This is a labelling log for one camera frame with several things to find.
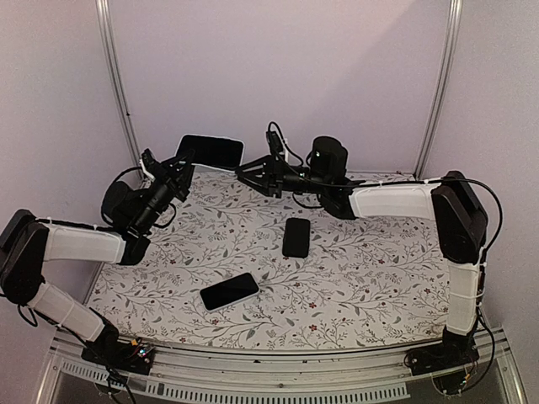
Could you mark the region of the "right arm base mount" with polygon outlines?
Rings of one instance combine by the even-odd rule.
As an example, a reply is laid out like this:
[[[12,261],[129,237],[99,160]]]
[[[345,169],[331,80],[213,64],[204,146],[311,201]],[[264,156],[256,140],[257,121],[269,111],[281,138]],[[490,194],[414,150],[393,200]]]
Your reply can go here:
[[[410,349],[403,364],[412,375],[426,375],[458,367],[459,370],[436,376],[432,382],[444,396],[460,395],[478,367],[479,354],[474,338],[458,336],[423,348]]]

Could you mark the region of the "black cased phone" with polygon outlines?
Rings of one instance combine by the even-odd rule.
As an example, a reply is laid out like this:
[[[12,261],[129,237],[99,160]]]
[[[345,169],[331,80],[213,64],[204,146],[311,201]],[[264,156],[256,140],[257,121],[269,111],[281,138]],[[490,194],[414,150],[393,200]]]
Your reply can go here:
[[[311,222],[307,219],[286,220],[282,254],[288,258],[306,258],[310,247]]]

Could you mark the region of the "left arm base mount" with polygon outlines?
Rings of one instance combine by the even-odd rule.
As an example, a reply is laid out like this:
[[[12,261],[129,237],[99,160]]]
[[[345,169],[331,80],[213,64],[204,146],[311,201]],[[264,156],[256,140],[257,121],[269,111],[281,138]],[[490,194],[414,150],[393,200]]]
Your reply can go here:
[[[99,336],[93,342],[87,342],[81,358],[87,362],[99,364],[126,372],[149,375],[155,357],[155,347],[143,343],[140,338],[121,342],[115,334]]]

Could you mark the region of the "light blue cased phone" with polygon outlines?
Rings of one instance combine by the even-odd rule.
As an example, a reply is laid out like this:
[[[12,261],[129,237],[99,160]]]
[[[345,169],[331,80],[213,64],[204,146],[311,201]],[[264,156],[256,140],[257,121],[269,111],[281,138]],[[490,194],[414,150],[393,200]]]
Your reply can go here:
[[[176,156],[192,156],[196,166],[234,172],[241,166],[244,143],[225,136],[185,134],[180,139]]]

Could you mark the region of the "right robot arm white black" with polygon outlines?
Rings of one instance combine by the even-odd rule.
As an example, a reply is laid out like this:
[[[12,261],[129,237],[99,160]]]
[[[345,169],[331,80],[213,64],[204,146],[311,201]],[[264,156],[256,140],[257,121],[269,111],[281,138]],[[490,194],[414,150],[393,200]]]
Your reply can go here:
[[[450,272],[448,317],[435,359],[452,367],[465,357],[478,325],[490,247],[488,214],[472,190],[474,181],[459,171],[423,181],[352,181],[346,176],[348,152],[333,137],[313,141],[306,167],[288,163],[286,144],[276,132],[268,131],[266,139],[269,154],[235,170],[240,182],[265,196],[279,198],[285,191],[315,194],[327,213],[343,220],[391,216],[435,222]]]

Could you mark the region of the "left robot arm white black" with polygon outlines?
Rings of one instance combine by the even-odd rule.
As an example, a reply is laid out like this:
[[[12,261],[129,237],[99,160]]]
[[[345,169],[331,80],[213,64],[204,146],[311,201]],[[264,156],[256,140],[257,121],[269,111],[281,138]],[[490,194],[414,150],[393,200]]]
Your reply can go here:
[[[107,365],[119,364],[125,347],[117,341],[117,328],[46,281],[43,264],[70,260],[137,265],[150,245],[152,230],[165,228],[160,216],[175,199],[186,200],[194,156],[188,150],[159,162],[145,150],[136,169],[149,179],[149,186],[133,189],[116,178],[102,202],[104,226],[40,219],[29,210],[17,210],[1,234],[3,296],[74,332]]]

